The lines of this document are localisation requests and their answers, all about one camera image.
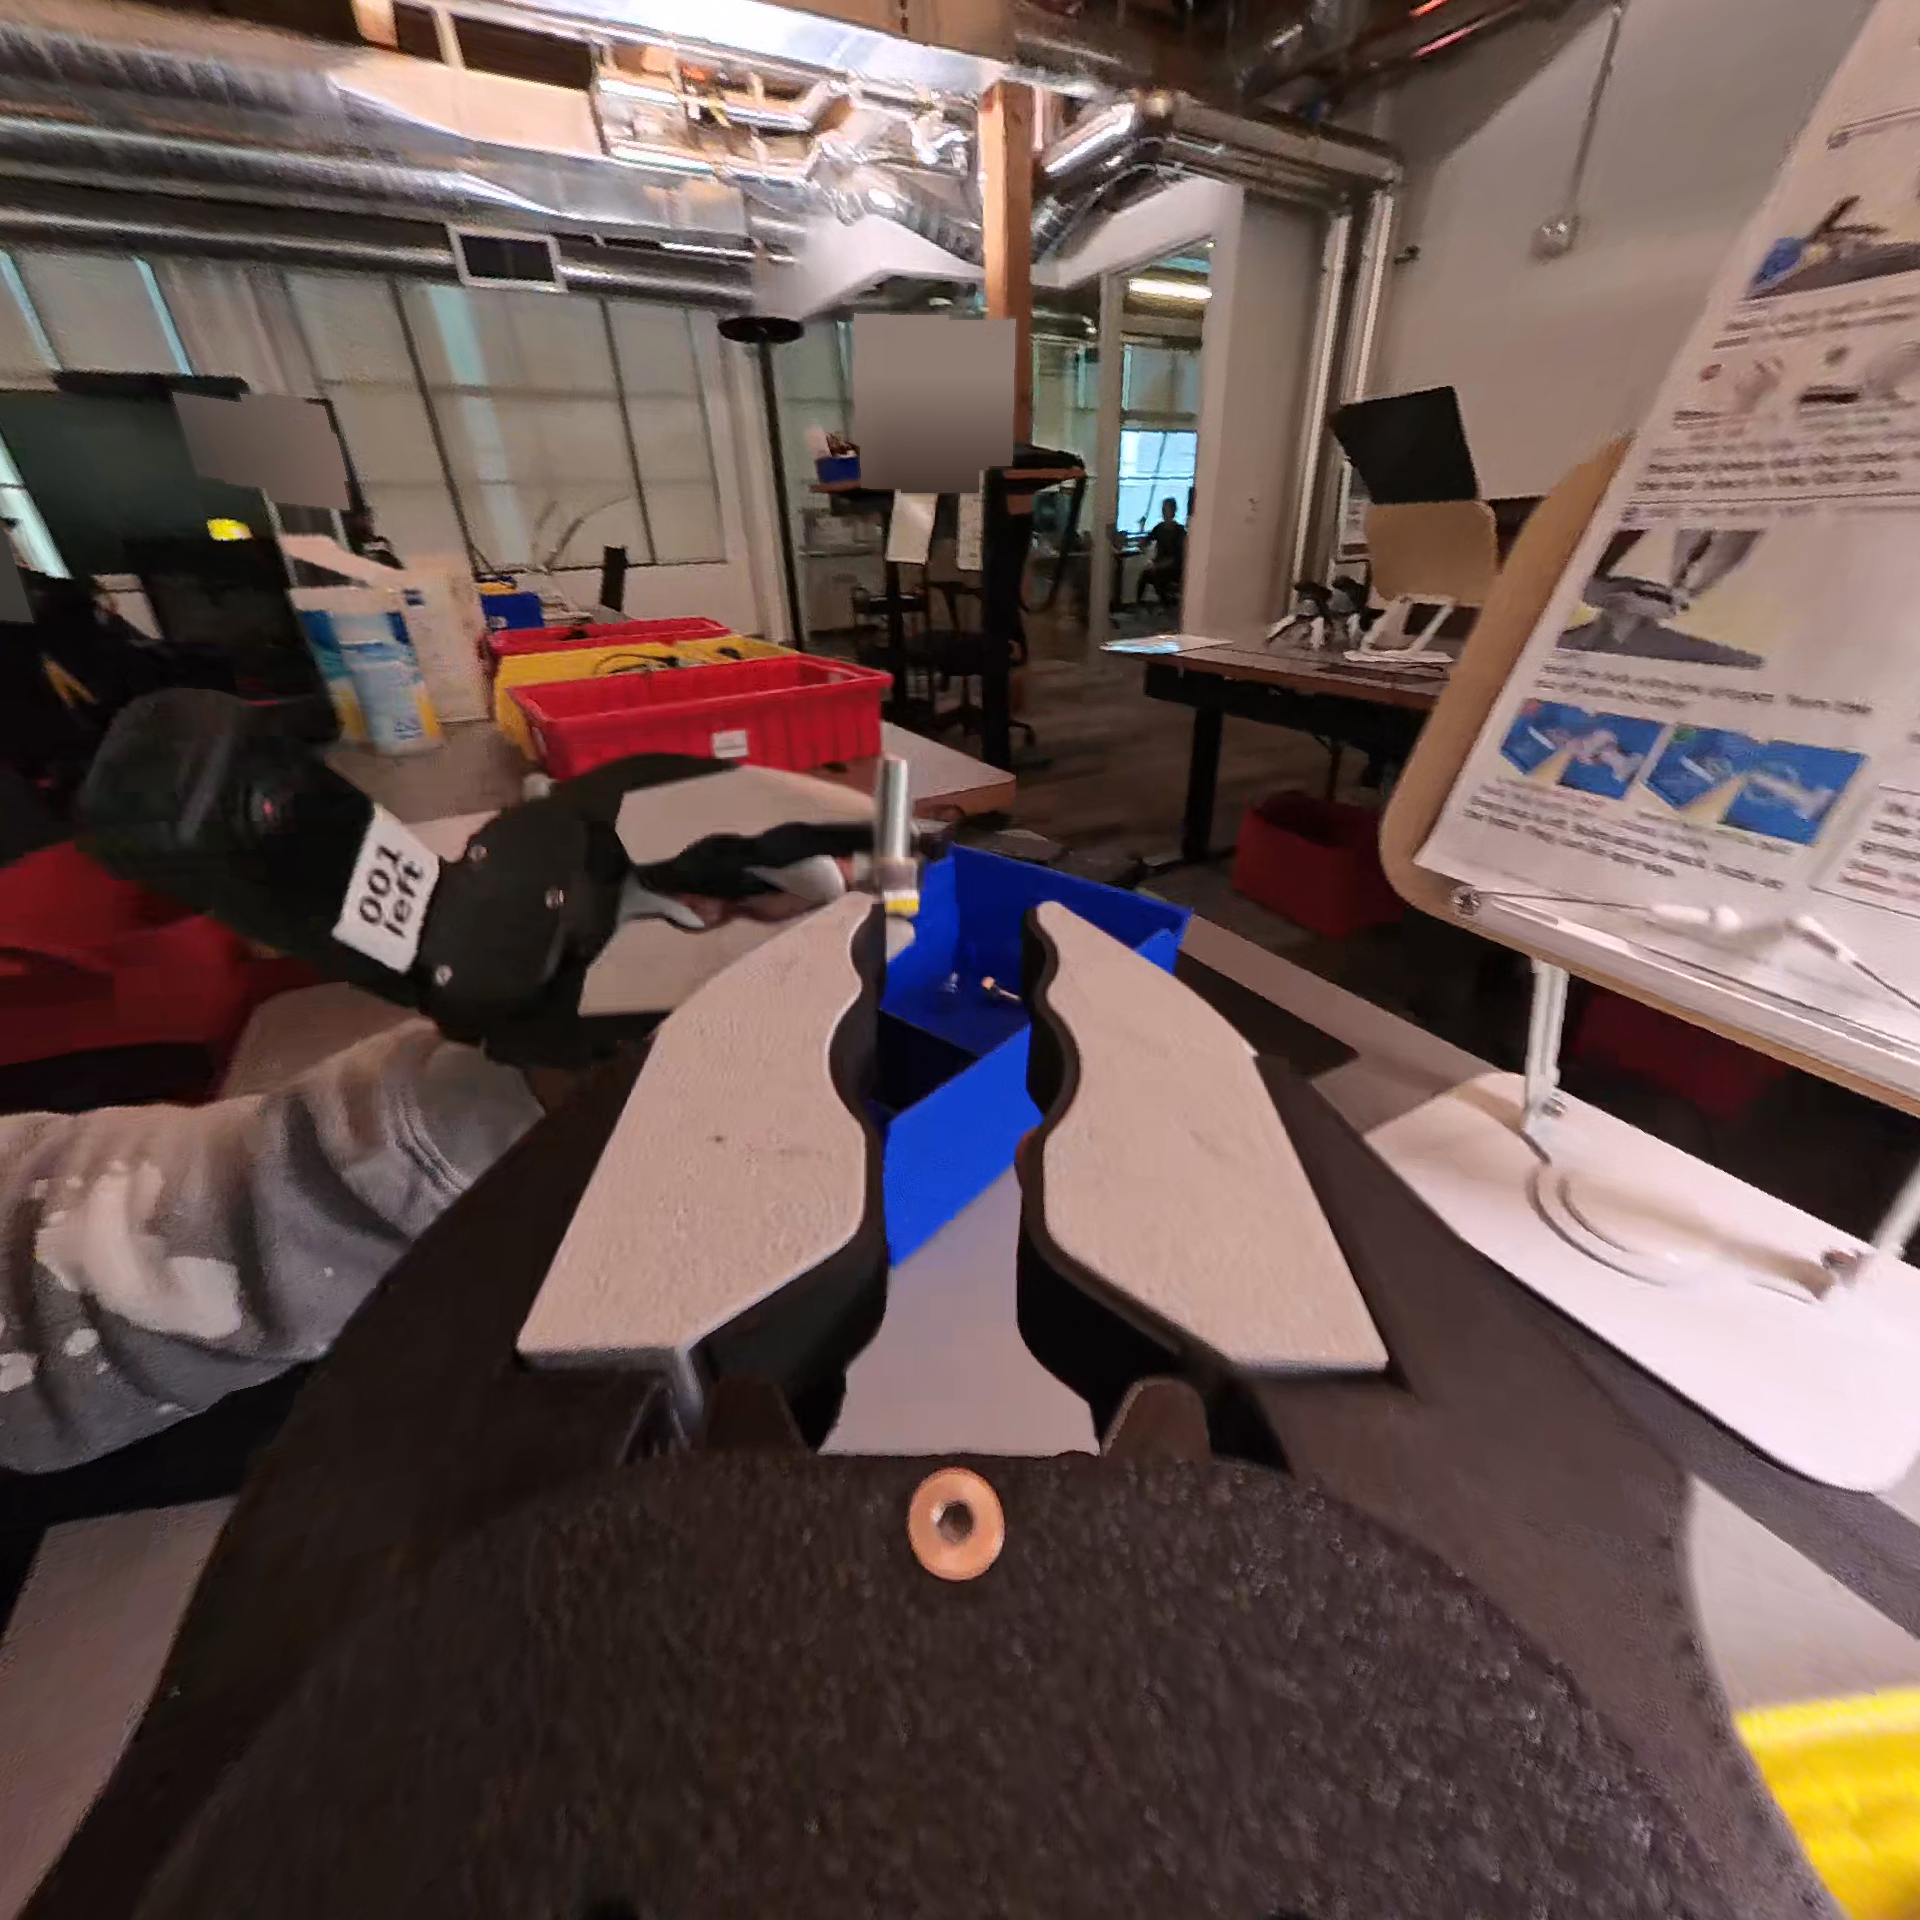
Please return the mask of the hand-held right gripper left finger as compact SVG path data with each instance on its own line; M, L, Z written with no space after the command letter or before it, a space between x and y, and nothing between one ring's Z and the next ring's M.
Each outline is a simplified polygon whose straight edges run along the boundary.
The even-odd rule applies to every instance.
M872 897L842 897L661 1022L520 1321L526 1367L648 1377L686 1431L722 1380L765 1380L825 1435L888 1280L885 929Z

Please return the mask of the blue plastic bin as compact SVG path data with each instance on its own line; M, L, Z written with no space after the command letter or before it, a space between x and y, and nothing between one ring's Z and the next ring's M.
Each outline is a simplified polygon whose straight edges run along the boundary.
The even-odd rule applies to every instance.
M975 848L953 848L925 868L917 939L885 977L870 1092L891 1264L993 1187L1040 1124L1025 1092L1025 1008L987 1003L975 983L993 977L1022 987L1024 919L1045 903L1069 908L1162 972L1174 970L1193 918L1157 897ZM957 1000L937 995L950 970L963 979Z

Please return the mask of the yellow plastic bin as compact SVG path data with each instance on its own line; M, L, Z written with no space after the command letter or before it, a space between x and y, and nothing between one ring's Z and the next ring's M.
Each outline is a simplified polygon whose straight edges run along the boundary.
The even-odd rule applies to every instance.
M1918 1915L1918 1688L1782 1703L1735 1728L1850 1918Z

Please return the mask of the labelled red storage bin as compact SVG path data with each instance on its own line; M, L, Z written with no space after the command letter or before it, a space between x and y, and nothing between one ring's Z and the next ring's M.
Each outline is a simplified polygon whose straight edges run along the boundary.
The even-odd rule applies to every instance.
M519 688L541 768L558 780L634 755L811 774L880 755L894 676L783 657Z

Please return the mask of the yellow storage tray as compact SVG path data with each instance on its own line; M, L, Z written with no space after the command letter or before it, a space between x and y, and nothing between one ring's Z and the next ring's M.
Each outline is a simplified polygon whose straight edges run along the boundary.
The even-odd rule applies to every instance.
M494 726L523 758L531 759L531 732L519 699L519 688L653 675L691 665L783 658L792 654L792 650L770 640L735 636L733 640L696 640L678 648L601 644L507 657L491 660Z

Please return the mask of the wipes canister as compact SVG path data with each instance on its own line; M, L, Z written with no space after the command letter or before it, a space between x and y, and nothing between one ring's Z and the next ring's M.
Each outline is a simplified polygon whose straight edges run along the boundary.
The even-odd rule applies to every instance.
M397 591L294 588L290 601L343 742L385 758L441 745Z

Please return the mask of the wooden document stand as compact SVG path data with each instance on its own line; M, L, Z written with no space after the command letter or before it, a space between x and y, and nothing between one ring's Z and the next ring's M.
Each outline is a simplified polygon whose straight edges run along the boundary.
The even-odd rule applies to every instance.
M1465 889L1419 866L1459 762L1622 460L1579 468L1534 515L1382 818L1382 866L1407 906L1528 961L1522 1070L1437 1095L1373 1143L1459 1240L1750 1449L1821 1486L1881 1496L1918 1449L1914 1171L1881 1220L1850 1238L1611 1118L1563 1087L1569 990L1582 982L1622 995L1906 1116L1914 1095L1638 982L1568 967L1527 923L1490 923Z

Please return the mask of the red crate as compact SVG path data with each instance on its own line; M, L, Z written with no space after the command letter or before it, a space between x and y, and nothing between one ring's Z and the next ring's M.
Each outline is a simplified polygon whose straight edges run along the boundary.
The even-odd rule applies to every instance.
M1787 1065L1766 1054L1603 990L1583 993L1568 1056L1679 1099L1705 1120L1747 1116L1789 1076Z
M1279 792L1239 818L1231 889L1320 939L1395 923L1402 902L1377 854L1377 809Z

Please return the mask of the black standing desk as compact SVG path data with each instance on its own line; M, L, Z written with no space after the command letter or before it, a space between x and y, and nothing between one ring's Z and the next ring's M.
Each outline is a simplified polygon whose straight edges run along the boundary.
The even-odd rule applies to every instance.
M1011 675L1024 654L1024 568L1035 503L1047 491L1064 495L1057 551L1040 599L1040 610L1050 610L1080 534L1088 496L1082 460L1067 448L1018 446L1011 464L983 473L977 491L979 752L984 764L1002 774L1014 768Z

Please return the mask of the black printer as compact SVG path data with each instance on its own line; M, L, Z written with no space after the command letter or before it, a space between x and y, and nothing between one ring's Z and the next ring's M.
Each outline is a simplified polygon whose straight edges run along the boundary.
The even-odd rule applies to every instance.
M133 537L125 555L190 683L329 730L329 692L273 537Z

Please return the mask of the red tote bag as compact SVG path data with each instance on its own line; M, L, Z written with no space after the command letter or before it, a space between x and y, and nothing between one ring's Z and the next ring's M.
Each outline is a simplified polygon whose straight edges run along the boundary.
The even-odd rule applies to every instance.
M294 959L110 876L71 843L1 872L1 1065L127 1048L223 1059L254 1011L319 986Z

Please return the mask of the black floor lamp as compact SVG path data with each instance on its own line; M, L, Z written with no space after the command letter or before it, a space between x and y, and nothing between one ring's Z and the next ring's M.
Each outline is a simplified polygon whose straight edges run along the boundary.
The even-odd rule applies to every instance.
M743 313L735 313L730 318L720 320L717 330L728 345L735 345L735 348L743 348L743 351L752 352L752 361L753 361L753 368L755 368L759 411L761 411L761 426L762 426L762 439L765 439L765 452L768 452L773 495L774 495L774 528L776 528L776 539L778 539L787 644L795 651L803 654L807 651L807 625L803 625L801 596L799 596L799 568L798 568L791 495L787 495L787 488L786 488L783 438L782 438L782 418L778 418L778 401L776 401L776 372L774 372L774 351L798 343L803 335L803 324L799 320L791 320L791 318L782 318L782 315L743 312Z

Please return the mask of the black desk device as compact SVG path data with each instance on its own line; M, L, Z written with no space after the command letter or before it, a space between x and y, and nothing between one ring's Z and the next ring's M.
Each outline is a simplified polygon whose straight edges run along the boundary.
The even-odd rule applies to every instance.
M1358 576L1330 583L1297 580L1279 619L1265 628L1264 648L1320 654L1351 651L1370 625L1370 588Z

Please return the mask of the wooden post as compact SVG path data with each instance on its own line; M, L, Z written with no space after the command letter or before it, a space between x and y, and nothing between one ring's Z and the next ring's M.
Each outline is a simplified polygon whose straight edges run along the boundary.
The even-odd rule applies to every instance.
M983 307L1011 348L1014 441L1033 438L1033 87L999 81L975 110Z

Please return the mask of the silver air duct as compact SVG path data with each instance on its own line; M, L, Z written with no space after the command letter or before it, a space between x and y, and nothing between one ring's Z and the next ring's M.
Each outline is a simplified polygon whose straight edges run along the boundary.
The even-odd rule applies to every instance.
M403 159L1 115L3 176L169 199L451 225L681 251L750 255L750 216L715 184L653 184L619 166Z

